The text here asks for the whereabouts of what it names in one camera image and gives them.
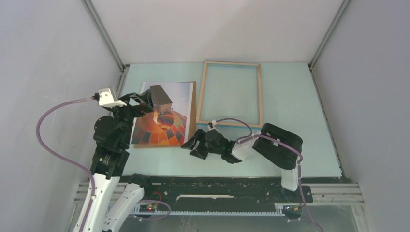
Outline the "wooden picture frame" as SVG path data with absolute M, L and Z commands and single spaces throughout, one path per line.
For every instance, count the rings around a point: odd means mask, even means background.
M 263 123 L 259 63 L 205 61 L 196 123 L 223 119 L 222 125 L 260 128 Z

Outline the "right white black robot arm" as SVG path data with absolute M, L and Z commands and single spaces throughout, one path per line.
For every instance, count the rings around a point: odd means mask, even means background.
M 301 195 L 301 162 L 303 140 L 300 136 L 270 123 L 257 133 L 250 132 L 236 140 L 228 140 L 216 128 L 218 120 L 208 124 L 208 130 L 198 129 L 181 145 L 190 155 L 205 160 L 208 154 L 220 155 L 230 164 L 240 163 L 253 156 L 262 156 L 280 168 L 281 195 L 294 202 Z

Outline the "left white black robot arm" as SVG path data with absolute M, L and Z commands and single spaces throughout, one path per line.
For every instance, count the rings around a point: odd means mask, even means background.
M 137 202 L 148 201 L 153 195 L 153 188 L 148 185 L 150 178 L 133 174 L 121 197 L 112 208 L 108 207 L 129 158 L 127 150 L 134 119 L 154 111 L 151 91 L 117 98 L 111 88 L 103 88 L 96 99 L 112 115 L 100 117 L 94 124 L 96 149 L 87 198 L 74 226 L 75 232 L 117 232 Z

